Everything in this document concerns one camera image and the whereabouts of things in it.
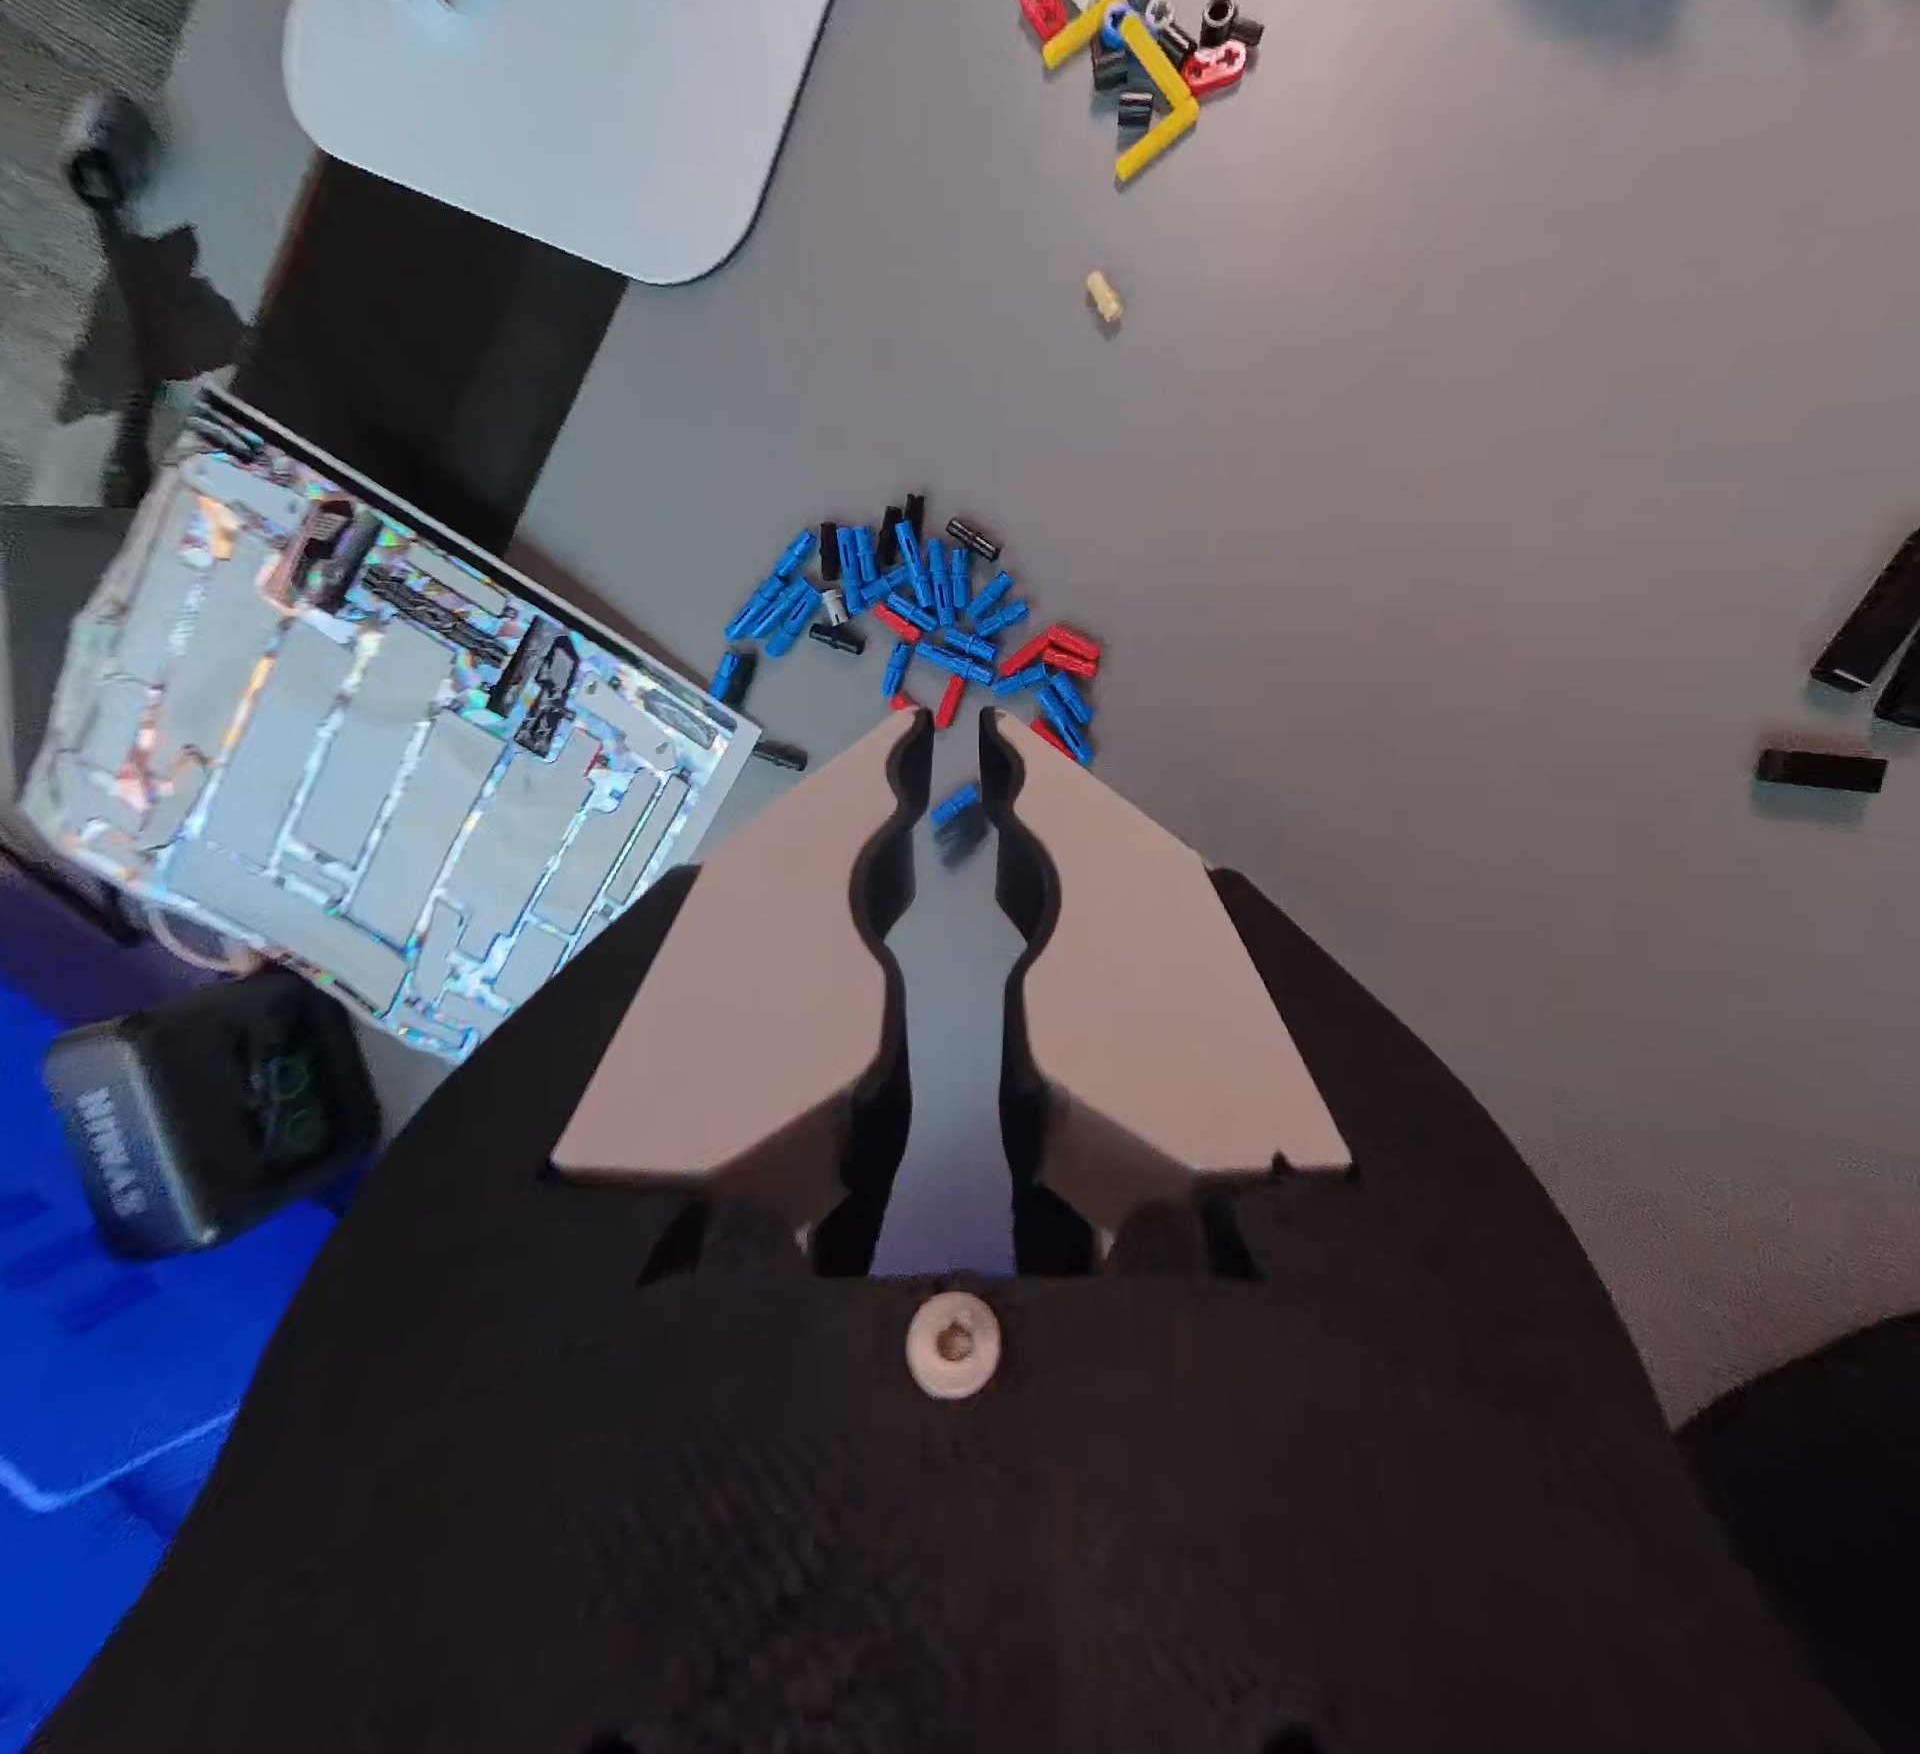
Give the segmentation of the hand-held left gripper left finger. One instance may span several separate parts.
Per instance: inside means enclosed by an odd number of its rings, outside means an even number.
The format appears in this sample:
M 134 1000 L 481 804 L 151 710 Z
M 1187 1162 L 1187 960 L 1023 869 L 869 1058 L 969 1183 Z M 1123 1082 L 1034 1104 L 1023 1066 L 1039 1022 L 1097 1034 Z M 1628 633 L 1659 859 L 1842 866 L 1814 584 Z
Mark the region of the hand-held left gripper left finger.
M 892 711 L 707 855 L 550 1166 L 751 1200 L 874 1253 L 909 1129 L 903 981 L 928 714 Z

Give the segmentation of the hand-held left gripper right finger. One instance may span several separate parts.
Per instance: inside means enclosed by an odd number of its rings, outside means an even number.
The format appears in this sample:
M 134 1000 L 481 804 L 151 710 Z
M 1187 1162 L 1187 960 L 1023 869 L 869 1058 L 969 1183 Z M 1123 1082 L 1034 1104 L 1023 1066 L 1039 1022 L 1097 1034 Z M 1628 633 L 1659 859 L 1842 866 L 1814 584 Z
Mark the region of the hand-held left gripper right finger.
M 1141 1209 L 1351 1172 L 1209 864 L 1005 714 L 978 719 L 994 899 L 1021 935 L 1000 1135 L 1017 1253 L 1100 1253 Z

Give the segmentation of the pile of blue pins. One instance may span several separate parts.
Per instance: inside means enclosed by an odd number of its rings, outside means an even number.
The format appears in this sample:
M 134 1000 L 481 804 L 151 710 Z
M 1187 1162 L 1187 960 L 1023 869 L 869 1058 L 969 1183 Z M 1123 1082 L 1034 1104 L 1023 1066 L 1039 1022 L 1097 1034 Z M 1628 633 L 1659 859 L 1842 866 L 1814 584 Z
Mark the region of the pile of blue pins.
M 1102 644 L 1042 616 L 982 525 L 928 522 L 926 494 L 903 494 L 876 518 L 822 518 L 786 540 L 728 618 L 707 691 L 742 711 L 759 666 L 806 644 L 844 659 L 874 645 L 887 708 L 928 711 L 939 732 L 987 696 L 1066 759 L 1094 763 Z

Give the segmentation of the short black perforated beam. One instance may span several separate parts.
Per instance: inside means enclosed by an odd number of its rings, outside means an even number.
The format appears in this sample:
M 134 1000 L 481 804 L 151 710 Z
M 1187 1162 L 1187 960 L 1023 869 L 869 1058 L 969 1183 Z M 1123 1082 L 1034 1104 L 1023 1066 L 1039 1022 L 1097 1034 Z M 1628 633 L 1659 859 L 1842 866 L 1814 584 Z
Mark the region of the short black perforated beam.
M 1759 752 L 1751 778 L 1756 787 L 1870 799 L 1885 775 L 1887 760 L 1880 756 L 1774 745 Z

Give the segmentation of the sticker sheet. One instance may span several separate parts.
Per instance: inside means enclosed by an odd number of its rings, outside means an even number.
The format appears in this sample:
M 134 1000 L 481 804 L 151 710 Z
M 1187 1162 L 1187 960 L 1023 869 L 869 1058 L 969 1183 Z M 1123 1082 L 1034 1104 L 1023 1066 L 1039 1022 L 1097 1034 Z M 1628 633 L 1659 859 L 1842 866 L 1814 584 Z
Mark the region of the sticker sheet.
M 74 616 L 29 825 L 456 1064 L 693 852 L 759 729 L 219 390 Z

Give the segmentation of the small black box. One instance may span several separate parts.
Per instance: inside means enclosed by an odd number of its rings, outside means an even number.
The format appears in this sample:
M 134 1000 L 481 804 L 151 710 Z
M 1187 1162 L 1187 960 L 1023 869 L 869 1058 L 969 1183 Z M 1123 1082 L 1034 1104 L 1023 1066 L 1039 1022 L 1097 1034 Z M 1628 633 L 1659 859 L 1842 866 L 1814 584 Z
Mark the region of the small black box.
M 61 1034 L 42 1079 L 109 1249 L 205 1251 L 363 1162 L 379 1108 L 352 1029 L 262 970 Z

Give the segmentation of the blue plastic crate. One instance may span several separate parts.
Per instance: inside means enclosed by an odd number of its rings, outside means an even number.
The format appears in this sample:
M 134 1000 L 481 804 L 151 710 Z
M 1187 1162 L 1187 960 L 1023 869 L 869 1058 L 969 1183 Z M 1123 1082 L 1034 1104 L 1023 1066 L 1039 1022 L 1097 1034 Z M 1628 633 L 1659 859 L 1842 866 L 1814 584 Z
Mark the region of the blue plastic crate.
M 29 1742 L 151 1579 L 358 1166 L 216 1247 L 109 1249 L 45 1055 L 72 1029 L 225 981 L 4 874 L 4 1749 Z

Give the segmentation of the silver monitor stand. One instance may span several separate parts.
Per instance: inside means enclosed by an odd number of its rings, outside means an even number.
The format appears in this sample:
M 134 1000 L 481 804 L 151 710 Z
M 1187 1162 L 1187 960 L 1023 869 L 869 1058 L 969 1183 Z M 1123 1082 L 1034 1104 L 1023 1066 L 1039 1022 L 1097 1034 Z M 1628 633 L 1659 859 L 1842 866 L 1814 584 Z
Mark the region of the silver monitor stand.
M 746 240 L 831 0 L 289 0 L 328 157 L 647 284 Z

